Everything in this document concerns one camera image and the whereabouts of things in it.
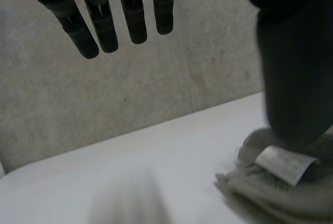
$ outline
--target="white label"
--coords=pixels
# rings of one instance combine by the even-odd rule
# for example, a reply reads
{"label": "white label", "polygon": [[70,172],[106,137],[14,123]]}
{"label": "white label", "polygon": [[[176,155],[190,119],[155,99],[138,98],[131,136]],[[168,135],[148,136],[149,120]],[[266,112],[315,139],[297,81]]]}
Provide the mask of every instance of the white label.
{"label": "white label", "polygon": [[268,146],[256,158],[255,163],[288,184],[296,186],[308,166],[317,160],[277,146]]}

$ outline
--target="white surface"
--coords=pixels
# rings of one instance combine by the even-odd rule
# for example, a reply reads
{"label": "white surface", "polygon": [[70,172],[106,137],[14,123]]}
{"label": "white surface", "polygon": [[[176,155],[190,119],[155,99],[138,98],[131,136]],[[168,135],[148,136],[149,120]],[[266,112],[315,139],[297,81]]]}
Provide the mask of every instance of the white surface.
{"label": "white surface", "polygon": [[[0,180],[0,223],[258,223],[221,195],[214,176],[233,170],[236,149],[265,125],[262,96],[13,171]],[[133,221],[137,213],[149,219]]]}

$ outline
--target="fabric tag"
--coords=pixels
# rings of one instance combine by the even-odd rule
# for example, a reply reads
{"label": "fabric tag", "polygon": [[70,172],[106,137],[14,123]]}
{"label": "fabric tag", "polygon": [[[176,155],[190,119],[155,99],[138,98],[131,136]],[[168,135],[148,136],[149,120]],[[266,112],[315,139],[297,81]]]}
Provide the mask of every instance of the fabric tag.
{"label": "fabric tag", "polygon": [[317,158],[293,153],[277,146],[268,146],[255,160],[255,163],[266,169],[286,183],[296,186],[306,169]]}

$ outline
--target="concrete wall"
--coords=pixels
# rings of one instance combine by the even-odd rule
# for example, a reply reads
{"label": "concrete wall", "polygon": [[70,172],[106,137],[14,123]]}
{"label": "concrete wall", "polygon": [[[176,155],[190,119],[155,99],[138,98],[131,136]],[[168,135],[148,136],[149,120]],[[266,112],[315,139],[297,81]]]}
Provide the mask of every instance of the concrete wall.
{"label": "concrete wall", "polygon": [[[76,0],[94,37],[83,0]],[[0,159],[6,171],[262,90],[257,10],[247,0],[176,0],[174,31],[86,60],[36,0],[0,0]]]}

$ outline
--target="gray towel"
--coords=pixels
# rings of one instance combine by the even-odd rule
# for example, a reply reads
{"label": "gray towel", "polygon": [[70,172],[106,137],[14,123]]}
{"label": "gray towel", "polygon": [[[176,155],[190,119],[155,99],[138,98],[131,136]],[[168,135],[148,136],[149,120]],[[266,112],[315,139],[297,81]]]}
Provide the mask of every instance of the gray towel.
{"label": "gray towel", "polygon": [[253,131],[239,150],[238,159],[254,164],[255,159],[264,149],[275,145],[292,152],[298,152],[318,158],[323,165],[333,166],[333,134],[325,133],[305,148],[297,149],[280,140],[269,128]]}
{"label": "gray towel", "polygon": [[218,187],[242,195],[285,223],[333,224],[333,140],[325,135],[303,150],[325,165],[311,165],[296,187],[254,165],[269,145],[288,149],[270,129],[251,133],[238,158],[250,165],[227,175],[217,174]]}

